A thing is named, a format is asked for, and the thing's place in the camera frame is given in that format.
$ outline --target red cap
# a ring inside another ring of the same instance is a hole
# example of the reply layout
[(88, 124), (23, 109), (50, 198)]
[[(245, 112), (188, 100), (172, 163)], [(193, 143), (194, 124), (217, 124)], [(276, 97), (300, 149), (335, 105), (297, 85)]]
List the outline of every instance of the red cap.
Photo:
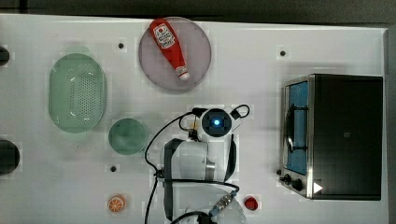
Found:
[(257, 203), (257, 200), (255, 198), (248, 197), (245, 199), (245, 207), (248, 210), (255, 211), (256, 209), (259, 208), (259, 204)]

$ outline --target oven handle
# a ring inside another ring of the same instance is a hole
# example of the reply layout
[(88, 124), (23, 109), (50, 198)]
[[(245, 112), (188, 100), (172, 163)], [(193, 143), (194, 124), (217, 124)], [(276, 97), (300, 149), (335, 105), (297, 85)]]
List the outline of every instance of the oven handle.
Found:
[(297, 107), (292, 104), (288, 110), (288, 114), (286, 115), (285, 127), (286, 134), (284, 135), (284, 140), (286, 145), (288, 146), (288, 150), (292, 153), (295, 149), (304, 149), (307, 150), (307, 147), (295, 147), (293, 145), (294, 142), (294, 111), (295, 110), (304, 110), (305, 111), (305, 122), (307, 122), (307, 111), (308, 107)]

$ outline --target oven knob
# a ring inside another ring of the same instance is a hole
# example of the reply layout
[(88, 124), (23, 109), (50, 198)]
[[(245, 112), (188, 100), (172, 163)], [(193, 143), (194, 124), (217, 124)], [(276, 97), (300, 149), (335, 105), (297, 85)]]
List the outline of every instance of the oven knob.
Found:
[(290, 175), (284, 175), (283, 177), (280, 177), (279, 180), (283, 181), (283, 183), (285, 183), (285, 185), (289, 185), (290, 181), (291, 181), (291, 177), (290, 177)]
[(300, 191), (300, 190), (303, 189), (303, 181), (301, 181), (300, 178), (298, 178), (298, 179), (296, 179), (296, 180), (293, 180), (293, 181), (291, 181), (291, 186), (292, 186), (294, 189)]

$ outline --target oven window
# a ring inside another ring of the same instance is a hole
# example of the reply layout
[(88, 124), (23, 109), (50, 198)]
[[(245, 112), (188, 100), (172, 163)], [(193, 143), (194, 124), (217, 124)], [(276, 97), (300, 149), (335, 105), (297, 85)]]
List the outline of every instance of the oven window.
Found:
[(308, 82), (301, 82), (289, 86), (289, 108), (293, 110), (290, 113), (293, 118), (290, 118), (293, 123), (289, 128), (292, 128), (293, 137), (289, 140), (289, 148), (287, 149), (287, 164), (286, 168), (301, 175), (306, 175), (306, 124), (307, 124), (307, 110), (308, 107)]

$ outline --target bottle label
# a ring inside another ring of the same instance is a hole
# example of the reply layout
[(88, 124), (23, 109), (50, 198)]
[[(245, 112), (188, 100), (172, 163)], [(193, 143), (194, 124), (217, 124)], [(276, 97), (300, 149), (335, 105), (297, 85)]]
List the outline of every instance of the bottle label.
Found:
[(163, 49), (175, 44), (175, 37), (164, 23), (154, 28), (154, 34)]
[(176, 70), (176, 74), (177, 74), (178, 76), (181, 76), (181, 75), (187, 73), (187, 66), (186, 66), (186, 65), (184, 65), (184, 66), (179, 66), (179, 67), (177, 67), (175, 70)]

